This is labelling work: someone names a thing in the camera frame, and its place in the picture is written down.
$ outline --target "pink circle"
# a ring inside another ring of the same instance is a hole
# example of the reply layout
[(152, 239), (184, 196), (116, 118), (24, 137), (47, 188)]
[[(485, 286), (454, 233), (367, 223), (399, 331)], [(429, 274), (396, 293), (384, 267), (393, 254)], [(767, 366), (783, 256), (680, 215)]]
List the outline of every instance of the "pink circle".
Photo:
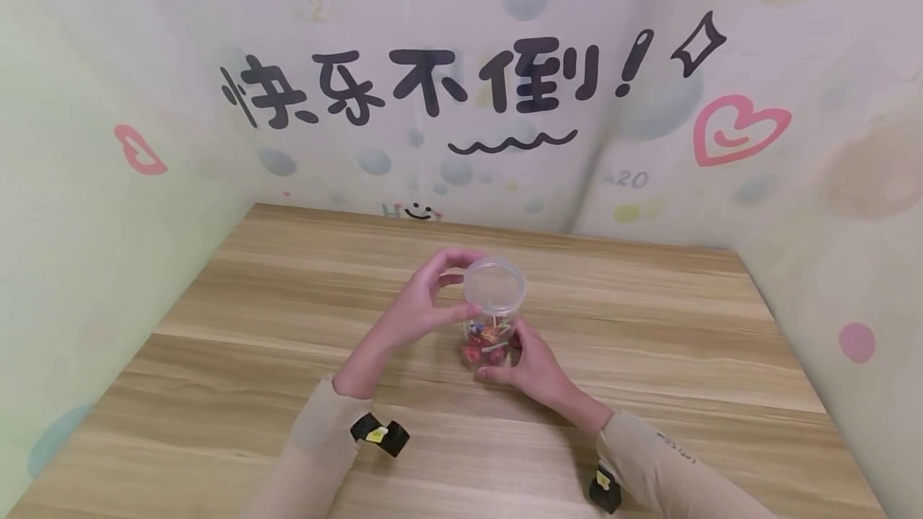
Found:
[(864, 363), (875, 354), (875, 333), (864, 323), (850, 323), (840, 330), (840, 349), (846, 359)]

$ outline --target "wall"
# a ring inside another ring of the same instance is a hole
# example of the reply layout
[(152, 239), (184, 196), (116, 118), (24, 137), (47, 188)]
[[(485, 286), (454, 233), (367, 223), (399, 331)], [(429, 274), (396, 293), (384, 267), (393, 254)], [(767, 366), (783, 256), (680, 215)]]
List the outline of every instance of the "wall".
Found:
[(0, 0), (0, 517), (252, 203), (219, 124), (132, 90), (174, 53), (83, 50), (116, 13), (58, 8)]
[(923, 515), (917, 0), (30, 1), (208, 189), (737, 248), (889, 517)]

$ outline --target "clear plastic jar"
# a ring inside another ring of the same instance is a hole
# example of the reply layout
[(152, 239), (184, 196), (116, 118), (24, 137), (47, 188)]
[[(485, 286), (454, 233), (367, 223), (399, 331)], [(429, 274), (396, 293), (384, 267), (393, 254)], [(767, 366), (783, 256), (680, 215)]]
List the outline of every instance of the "clear plastic jar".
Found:
[(505, 259), (480, 259), (464, 272), (464, 298), (482, 313), (462, 325), (468, 368), (502, 365), (510, 355), (511, 321), (525, 299), (525, 277)]

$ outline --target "wooden table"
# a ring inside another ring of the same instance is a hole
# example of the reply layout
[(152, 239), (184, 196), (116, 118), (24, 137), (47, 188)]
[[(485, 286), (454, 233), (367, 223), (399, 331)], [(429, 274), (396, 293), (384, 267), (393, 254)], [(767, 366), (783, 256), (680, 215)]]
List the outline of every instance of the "wooden table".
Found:
[[(234, 517), (316, 382), (438, 247), (513, 260), (523, 314), (578, 385), (633, 411), (779, 517), (885, 517), (743, 264), (729, 251), (256, 205), (12, 512)], [(460, 288), (450, 288), (459, 298)], [(475, 384), (460, 327), (389, 366), (333, 517), (601, 517), (593, 441)], [(617, 517), (649, 517), (626, 501)]]

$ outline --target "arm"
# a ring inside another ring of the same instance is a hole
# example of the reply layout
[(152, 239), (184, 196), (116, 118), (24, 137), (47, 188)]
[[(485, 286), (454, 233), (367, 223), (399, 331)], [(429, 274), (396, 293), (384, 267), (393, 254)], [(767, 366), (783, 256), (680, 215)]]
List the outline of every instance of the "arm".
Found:
[(511, 384), (591, 437), (615, 480), (638, 503), (666, 519), (776, 519), (759, 502), (625, 411), (579, 390), (532, 326), (515, 325), (522, 356), (514, 367), (485, 367), (480, 380)]
[(322, 519), (359, 453), (350, 429), (372, 409), (391, 355), (437, 326), (475, 317), (462, 303), (437, 308), (439, 289), (459, 284), (450, 268), (467, 268), (482, 254), (445, 248), (414, 272), (388, 311), (372, 326), (340, 371), (323, 379), (292, 426), (283, 452), (242, 519)]

